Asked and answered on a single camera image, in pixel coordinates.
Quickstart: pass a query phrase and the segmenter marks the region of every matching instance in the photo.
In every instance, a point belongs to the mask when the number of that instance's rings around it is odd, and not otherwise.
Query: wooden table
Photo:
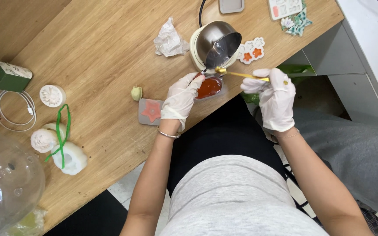
[[[72,0],[19,54],[12,64],[29,68],[34,77],[26,91],[34,98],[37,123],[32,130],[56,121],[56,108],[39,101],[45,84],[64,88],[71,108],[70,141],[82,146],[88,166],[75,176],[63,174],[52,160],[40,160],[46,174],[46,190],[39,206],[48,210],[45,230],[54,227],[78,208],[144,162],[156,129],[137,120],[138,102],[130,96],[138,84],[144,98],[166,98],[174,82],[195,67],[189,53],[164,57],[154,53],[153,39],[170,16],[182,37],[189,41],[198,26],[201,1],[170,0]],[[223,20],[243,36],[265,39],[265,57],[250,65],[235,62],[232,71],[251,73],[273,68],[322,35],[344,17],[334,0],[307,0],[308,17],[303,37],[281,31],[272,22],[266,0],[245,0],[241,13],[220,14],[218,1],[208,0],[203,24]],[[224,95],[195,103],[186,127],[190,128],[240,93],[242,78],[226,76]],[[2,101],[4,114],[14,121],[29,119],[25,104],[14,94]],[[32,131],[14,133],[0,126],[0,133],[30,146]]]

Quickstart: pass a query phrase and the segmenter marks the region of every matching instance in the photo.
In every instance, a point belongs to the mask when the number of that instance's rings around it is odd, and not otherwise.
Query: red liquid
[[[201,84],[201,87],[198,88],[198,96],[196,97],[196,99],[202,99],[218,94],[221,91],[222,86],[223,84],[221,83],[221,80],[219,80],[218,78],[207,78]]]

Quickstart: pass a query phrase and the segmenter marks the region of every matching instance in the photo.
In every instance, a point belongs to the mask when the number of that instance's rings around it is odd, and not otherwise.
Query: white charging cable
[[[37,117],[36,117],[36,110],[35,110],[35,108],[34,108],[34,101],[33,101],[33,99],[32,99],[31,96],[30,96],[26,91],[24,91],[24,90],[23,90],[23,92],[21,92],[21,93],[13,92],[13,93],[16,93],[16,94],[20,95],[20,97],[22,97],[22,98],[24,99],[24,101],[26,101],[26,103],[27,103],[27,111],[29,112],[30,115],[32,115],[32,118],[29,120],[29,122],[24,123],[24,124],[17,124],[17,123],[14,123],[14,122],[8,120],[8,119],[5,117],[3,111],[1,110],[1,99],[3,98],[4,94],[6,94],[7,92],[10,92],[10,91],[0,90],[0,124],[1,124],[4,128],[6,128],[6,129],[8,129],[8,130],[11,130],[11,131],[14,131],[14,132],[28,131],[29,129],[31,129],[31,128],[34,126],[34,124],[36,123],[36,118],[37,118]],[[10,128],[8,128],[7,126],[5,126],[5,125],[1,122],[1,118],[3,118],[4,120],[8,121],[8,123],[11,123],[11,124],[13,124],[13,125],[17,125],[17,126],[25,126],[25,125],[29,124],[31,121],[33,121],[33,124],[32,124],[28,129],[24,129],[24,130],[13,130],[13,129],[10,129]]]

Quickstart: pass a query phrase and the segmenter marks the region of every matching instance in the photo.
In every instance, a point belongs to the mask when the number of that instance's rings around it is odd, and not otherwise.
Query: white latex glove
[[[167,99],[163,103],[161,119],[178,119],[182,124],[179,132],[185,129],[186,118],[192,109],[197,90],[205,80],[203,75],[195,78],[196,74],[197,72],[187,74],[174,83],[168,89]]]
[[[244,78],[240,88],[247,94],[259,93],[259,106],[265,128],[284,132],[294,126],[293,103],[295,87],[279,69],[260,69],[254,76],[269,77],[270,83],[254,78]]]

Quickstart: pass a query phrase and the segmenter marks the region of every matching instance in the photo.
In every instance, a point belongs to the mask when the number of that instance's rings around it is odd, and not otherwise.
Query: silver bangle
[[[299,133],[300,133],[300,130],[297,129],[297,133],[293,134],[291,136],[285,136],[285,137],[280,137],[280,136],[276,136],[276,135],[274,135],[274,136],[277,137],[277,138],[291,138],[291,137],[294,137],[294,136],[298,135]]]
[[[162,135],[164,135],[164,136],[166,136],[166,137],[168,137],[168,138],[176,139],[176,138],[180,137],[180,134],[179,134],[179,133],[177,133],[177,136],[172,136],[172,135],[168,135],[168,134],[165,134],[165,133],[161,132],[161,131],[160,131],[160,126],[157,126],[157,131],[158,131],[160,134],[162,134]]]

